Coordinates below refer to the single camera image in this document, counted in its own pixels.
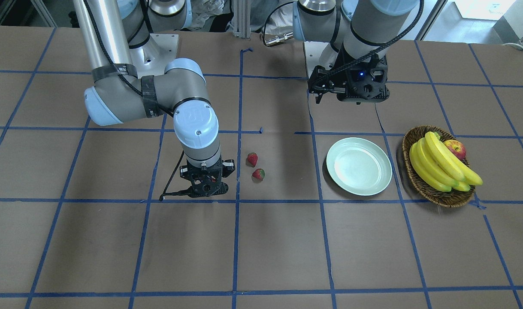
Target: light green plate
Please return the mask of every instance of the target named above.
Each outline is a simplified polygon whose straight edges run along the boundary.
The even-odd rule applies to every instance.
[[[374,195],[391,182],[391,162],[375,143],[348,137],[334,143],[326,166],[332,179],[345,191],[356,195]]]

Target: table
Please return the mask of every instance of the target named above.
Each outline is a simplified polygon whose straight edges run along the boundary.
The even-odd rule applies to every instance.
[[[400,41],[376,113],[308,98],[301,42],[178,34],[237,170],[226,195],[160,203],[181,153],[171,118],[98,127],[80,31],[0,26],[0,308],[523,306],[521,51]],[[485,180],[468,205],[410,188],[396,154],[421,124],[465,144]],[[351,136],[391,159],[380,194],[329,177],[326,152]]]

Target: wicker basket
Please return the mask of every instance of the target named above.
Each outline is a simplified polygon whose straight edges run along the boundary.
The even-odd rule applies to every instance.
[[[471,186],[471,190],[468,192],[462,192],[452,189],[450,192],[441,192],[438,191],[431,186],[429,186],[424,180],[418,176],[414,168],[412,167],[412,164],[410,163],[410,147],[414,145],[415,142],[417,142],[419,139],[424,137],[424,135],[429,131],[438,131],[441,133],[441,141],[446,141],[448,139],[456,139],[452,134],[448,133],[447,131],[435,127],[432,125],[421,125],[418,127],[414,127],[410,129],[405,135],[404,139],[402,139],[402,154],[404,155],[404,161],[406,166],[406,172],[408,174],[408,178],[410,178],[410,181],[412,182],[412,185],[418,191],[424,198],[427,198],[431,202],[441,205],[443,207],[460,207],[465,204],[467,204],[471,199],[473,198],[473,194],[475,194],[475,187]],[[467,162],[467,158],[462,160],[462,162],[469,166],[469,162]]]

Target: banana bunch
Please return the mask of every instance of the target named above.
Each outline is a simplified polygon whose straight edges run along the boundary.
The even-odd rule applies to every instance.
[[[441,192],[467,192],[469,185],[483,184],[480,176],[448,150],[435,132],[426,133],[410,147],[410,162],[422,180]]]

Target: red apple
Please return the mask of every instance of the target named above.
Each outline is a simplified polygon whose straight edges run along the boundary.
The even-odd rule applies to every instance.
[[[463,160],[466,157],[466,148],[463,144],[455,139],[448,139],[444,145],[456,156],[456,158]]]

